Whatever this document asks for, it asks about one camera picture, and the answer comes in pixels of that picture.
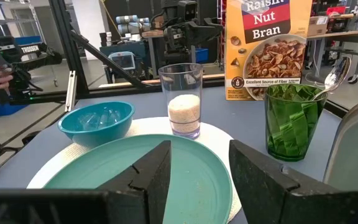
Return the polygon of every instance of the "teal plate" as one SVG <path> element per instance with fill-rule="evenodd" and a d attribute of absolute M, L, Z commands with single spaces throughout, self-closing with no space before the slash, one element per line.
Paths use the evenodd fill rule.
<path fill-rule="evenodd" d="M 171 181 L 166 224 L 225 224 L 232 185 L 222 161 L 207 147 L 178 136 L 150 134 L 106 143 L 77 158 L 46 189 L 95 189 L 118 175 L 164 140 L 171 140 Z"/>

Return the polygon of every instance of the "green cup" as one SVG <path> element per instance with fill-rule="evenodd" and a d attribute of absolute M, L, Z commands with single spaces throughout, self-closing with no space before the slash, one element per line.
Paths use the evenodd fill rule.
<path fill-rule="evenodd" d="M 328 94 L 300 84 L 272 85 L 265 94 L 266 148 L 283 161 L 305 158 Z"/>

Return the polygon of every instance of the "cereal box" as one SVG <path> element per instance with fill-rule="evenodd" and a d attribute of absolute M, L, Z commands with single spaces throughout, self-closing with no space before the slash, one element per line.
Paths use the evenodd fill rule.
<path fill-rule="evenodd" d="M 226 99 L 300 83 L 312 0 L 227 0 Z"/>

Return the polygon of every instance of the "cable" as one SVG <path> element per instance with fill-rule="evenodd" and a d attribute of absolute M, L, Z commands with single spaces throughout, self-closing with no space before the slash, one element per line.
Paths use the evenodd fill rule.
<path fill-rule="evenodd" d="M 109 18 L 110 18 L 110 21 L 111 21 L 112 25 L 114 26 L 114 28 L 116 28 L 116 31 L 117 31 L 118 35 L 119 35 L 120 37 L 122 37 L 122 35 L 121 35 L 121 34 L 119 33 L 119 31 L 118 31 L 118 28 L 117 28 L 116 24 L 114 23 L 113 19 L 112 19 L 111 16 L 110 16 L 110 12 L 107 10 L 106 5 L 104 4 L 105 1 L 106 1 L 106 0 L 100 0 L 100 2 L 102 3 L 102 5 L 103 5 L 103 7 L 104 7 L 104 10 L 106 11 L 107 15 L 108 15 Z"/>
<path fill-rule="evenodd" d="M 153 23 L 154 19 L 157 18 L 158 16 L 164 15 L 164 12 L 165 12 L 165 11 L 162 10 L 160 13 L 158 13 L 157 15 L 154 15 L 154 16 L 151 18 L 150 24 L 152 25 L 152 29 L 155 29 L 155 25 L 154 25 L 154 23 Z"/>
<path fill-rule="evenodd" d="M 160 29 L 164 29 L 165 26 L 167 26 L 169 23 L 171 23 L 172 21 L 175 21 L 175 20 L 177 20 L 177 19 L 178 19 L 178 18 L 175 17 L 175 18 L 172 18 L 172 19 L 168 20 L 167 22 L 164 22 L 164 23 L 162 24 L 162 26 L 161 26 Z"/>
<path fill-rule="evenodd" d="M 30 86 L 34 87 L 37 91 L 44 91 L 42 88 L 40 88 L 40 87 L 34 85 L 34 84 L 31 83 L 30 81 L 28 81 L 28 83 L 29 83 Z"/>
<path fill-rule="evenodd" d="M 317 48 L 317 40 L 314 40 L 314 49 L 313 49 L 313 63 L 314 67 L 316 67 L 316 48 Z M 317 76 L 320 77 L 320 71 L 316 67 Z"/>
<path fill-rule="evenodd" d="M 305 75 L 305 80 L 308 81 L 308 82 L 310 82 L 310 83 L 313 83 L 313 81 L 311 81 L 311 80 L 308 79 L 308 75 L 310 75 L 310 74 L 311 74 L 311 72 L 309 72 L 309 73 L 307 73 L 307 74 Z M 318 84 L 317 81 L 314 81 L 314 85 L 316 85 L 316 86 L 318 86 L 318 87 L 324 87 L 324 86 L 325 86 L 325 85 L 320 85 L 320 84 Z"/>

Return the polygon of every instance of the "clear glass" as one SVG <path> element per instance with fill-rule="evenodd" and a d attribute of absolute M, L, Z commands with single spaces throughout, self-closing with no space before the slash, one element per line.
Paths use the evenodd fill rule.
<path fill-rule="evenodd" d="M 203 66 L 195 63 L 168 65 L 158 73 L 167 98 L 172 132 L 196 139 L 200 135 Z"/>
<path fill-rule="evenodd" d="M 272 85 L 265 95 L 266 148 L 283 161 L 305 158 L 328 94 L 299 84 Z"/>

